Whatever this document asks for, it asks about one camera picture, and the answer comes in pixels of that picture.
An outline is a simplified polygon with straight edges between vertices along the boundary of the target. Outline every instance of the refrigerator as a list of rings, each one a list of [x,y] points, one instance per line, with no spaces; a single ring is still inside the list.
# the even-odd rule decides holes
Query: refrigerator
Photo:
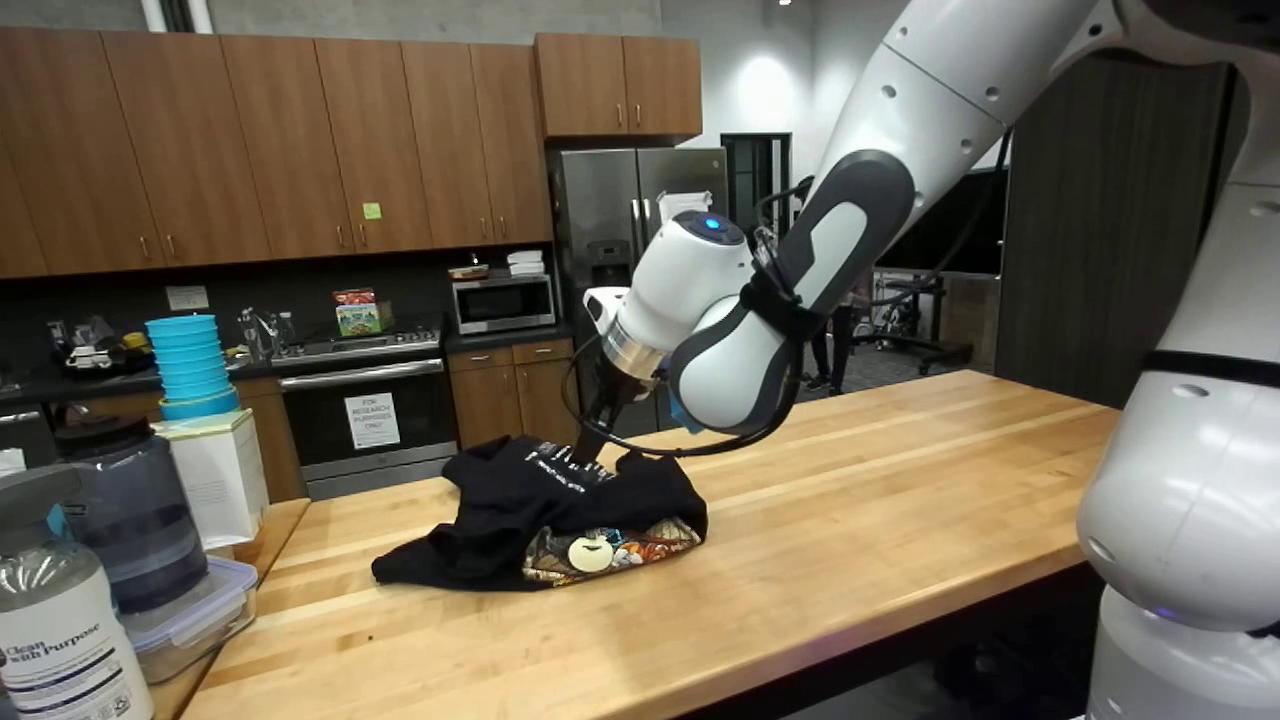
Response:
[[[630,285],[662,213],[711,207],[726,216],[723,147],[564,147],[550,153],[550,207],[556,207],[556,277],[564,319],[574,346],[590,344],[590,322],[578,295],[598,285]],[[578,396],[590,401],[598,357],[578,353]],[[635,403],[618,414],[618,431],[666,429],[658,401]]]

